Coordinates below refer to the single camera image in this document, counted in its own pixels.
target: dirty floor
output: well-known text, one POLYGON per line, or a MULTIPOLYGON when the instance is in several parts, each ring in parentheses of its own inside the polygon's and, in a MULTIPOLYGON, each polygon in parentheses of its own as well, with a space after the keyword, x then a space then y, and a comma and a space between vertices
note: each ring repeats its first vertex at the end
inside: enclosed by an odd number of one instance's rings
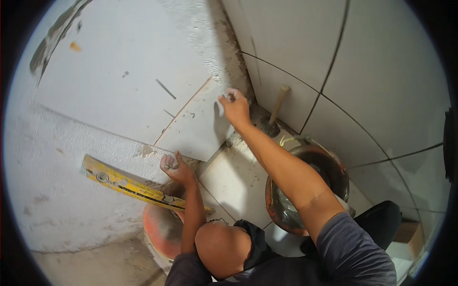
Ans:
POLYGON ((142 235, 141 239, 77 253, 32 255, 55 286, 162 286, 167 278, 154 262, 142 235))

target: man's right hand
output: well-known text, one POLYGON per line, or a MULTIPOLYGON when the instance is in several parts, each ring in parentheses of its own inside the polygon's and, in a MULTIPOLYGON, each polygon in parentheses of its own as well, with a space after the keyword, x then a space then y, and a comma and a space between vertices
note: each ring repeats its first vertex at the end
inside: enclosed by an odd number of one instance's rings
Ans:
POLYGON ((219 96, 218 100, 224 107, 224 115, 227 120, 236 130, 251 125, 250 108, 246 97, 235 88, 228 88, 226 92, 229 96, 232 95, 234 100, 230 101, 223 96, 219 96))

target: man's right arm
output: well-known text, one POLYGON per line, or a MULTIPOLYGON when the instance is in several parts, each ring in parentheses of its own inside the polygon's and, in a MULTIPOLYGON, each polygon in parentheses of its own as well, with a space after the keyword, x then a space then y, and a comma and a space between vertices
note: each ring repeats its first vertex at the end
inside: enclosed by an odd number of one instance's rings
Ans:
POLYGON ((280 147, 251 123, 248 102, 241 92, 236 89, 228 89, 228 92, 234 95, 233 102, 219 97, 226 118, 240 133, 269 176, 291 200, 316 244, 325 224, 344 211, 343 207, 312 167, 280 147))

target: t-shirt sleeve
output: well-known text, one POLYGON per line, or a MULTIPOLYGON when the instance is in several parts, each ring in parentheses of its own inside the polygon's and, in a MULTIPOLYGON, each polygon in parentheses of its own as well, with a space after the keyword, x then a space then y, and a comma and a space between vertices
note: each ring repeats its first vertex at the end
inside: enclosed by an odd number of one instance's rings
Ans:
POLYGON ((196 252, 179 254, 175 257, 165 286, 206 286, 212 282, 210 272, 196 252))
POLYGON ((396 285, 396 270, 388 254, 346 212, 324 226, 316 246, 335 284, 396 285))

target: black face mask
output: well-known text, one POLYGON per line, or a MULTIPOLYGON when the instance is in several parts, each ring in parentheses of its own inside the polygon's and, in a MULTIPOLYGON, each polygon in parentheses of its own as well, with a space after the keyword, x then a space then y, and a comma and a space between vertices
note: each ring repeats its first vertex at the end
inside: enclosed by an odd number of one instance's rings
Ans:
POLYGON ((245 220, 237 221, 234 226, 245 229, 251 238, 251 251, 243 265, 243 270, 253 268, 269 259, 280 256, 268 246, 262 229, 245 220))

